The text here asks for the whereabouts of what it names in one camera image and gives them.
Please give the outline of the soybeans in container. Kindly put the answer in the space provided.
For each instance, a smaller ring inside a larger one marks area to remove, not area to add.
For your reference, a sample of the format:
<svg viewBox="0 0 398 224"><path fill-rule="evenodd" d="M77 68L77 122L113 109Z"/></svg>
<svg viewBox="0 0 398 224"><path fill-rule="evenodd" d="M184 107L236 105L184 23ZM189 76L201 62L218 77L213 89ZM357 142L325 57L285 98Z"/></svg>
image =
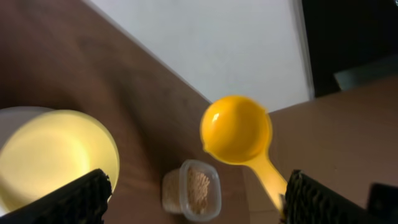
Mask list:
<svg viewBox="0 0 398 224"><path fill-rule="evenodd" d="M208 207L209 178L196 169L189 168L187 171L187 197L188 208L196 214L202 215ZM162 206L170 213L182 213L180 203L180 171L175 169L165 175L162 181Z"/></svg>

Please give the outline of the pale yellow bowl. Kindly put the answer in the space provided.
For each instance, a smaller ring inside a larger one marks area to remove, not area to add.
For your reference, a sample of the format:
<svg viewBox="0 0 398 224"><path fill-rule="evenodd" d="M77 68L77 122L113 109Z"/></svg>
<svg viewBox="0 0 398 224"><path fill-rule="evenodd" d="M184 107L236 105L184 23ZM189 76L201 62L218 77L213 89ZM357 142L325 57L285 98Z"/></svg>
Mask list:
<svg viewBox="0 0 398 224"><path fill-rule="evenodd" d="M116 188L119 153L105 126L78 111L43 113L1 147L1 208L17 210L95 169Z"/></svg>

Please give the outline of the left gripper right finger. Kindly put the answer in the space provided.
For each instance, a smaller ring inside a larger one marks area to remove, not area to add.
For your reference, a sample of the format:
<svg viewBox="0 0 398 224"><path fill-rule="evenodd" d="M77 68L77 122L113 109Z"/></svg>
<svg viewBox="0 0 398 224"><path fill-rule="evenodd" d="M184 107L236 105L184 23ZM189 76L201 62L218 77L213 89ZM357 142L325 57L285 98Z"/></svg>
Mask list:
<svg viewBox="0 0 398 224"><path fill-rule="evenodd" d="M281 223L397 224L397 187L373 183L365 209L294 170L282 199Z"/></svg>

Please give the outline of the yellow measuring scoop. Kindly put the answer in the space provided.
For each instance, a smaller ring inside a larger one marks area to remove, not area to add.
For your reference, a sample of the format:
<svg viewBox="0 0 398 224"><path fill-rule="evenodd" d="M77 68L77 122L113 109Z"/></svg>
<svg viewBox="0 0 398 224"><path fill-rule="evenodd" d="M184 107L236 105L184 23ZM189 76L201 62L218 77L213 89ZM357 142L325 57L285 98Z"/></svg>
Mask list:
<svg viewBox="0 0 398 224"><path fill-rule="evenodd" d="M226 96L212 103L200 123L203 150L229 165L247 166L269 199L284 214L287 181L269 159L272 123L267 110L244 96Z"/></svg>

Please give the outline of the white digital kitchen scale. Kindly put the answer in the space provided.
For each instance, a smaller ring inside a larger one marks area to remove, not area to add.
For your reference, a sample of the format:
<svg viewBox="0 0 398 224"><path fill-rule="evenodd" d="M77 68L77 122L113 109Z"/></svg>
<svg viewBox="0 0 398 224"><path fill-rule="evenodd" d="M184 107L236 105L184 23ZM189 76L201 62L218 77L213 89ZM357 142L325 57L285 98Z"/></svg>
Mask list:
<svg viewBox="0 0 398 224"><path fill-rule="evenodd" d="M60 164L56 112L18 106L1 110L1 215L22 208L59 189L66 168Z"/></svg>

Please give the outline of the clear plastic container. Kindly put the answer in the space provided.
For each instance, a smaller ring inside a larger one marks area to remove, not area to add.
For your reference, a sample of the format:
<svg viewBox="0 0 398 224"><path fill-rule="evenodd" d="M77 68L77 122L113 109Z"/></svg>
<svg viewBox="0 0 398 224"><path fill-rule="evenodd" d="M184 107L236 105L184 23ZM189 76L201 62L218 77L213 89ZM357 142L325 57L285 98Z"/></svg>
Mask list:
<svg viewBox="0 0 398 224"><path fill-rule="evenodd" d="M189 159L162 179L162 207L193 222L208 222L220 214L221 184L217 170Z"/></svg>

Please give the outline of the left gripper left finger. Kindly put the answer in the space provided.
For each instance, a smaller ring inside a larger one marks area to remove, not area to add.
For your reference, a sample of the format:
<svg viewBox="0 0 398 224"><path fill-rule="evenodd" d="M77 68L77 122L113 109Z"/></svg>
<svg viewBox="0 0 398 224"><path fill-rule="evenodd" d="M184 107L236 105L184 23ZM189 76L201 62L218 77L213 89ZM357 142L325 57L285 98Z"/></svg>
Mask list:
<svg viewBox="0 0 398 224"><path fill-rule="evenodd" d="M112 195L109 177L95 169L1 217L1 224L104 224Z"/></svg>

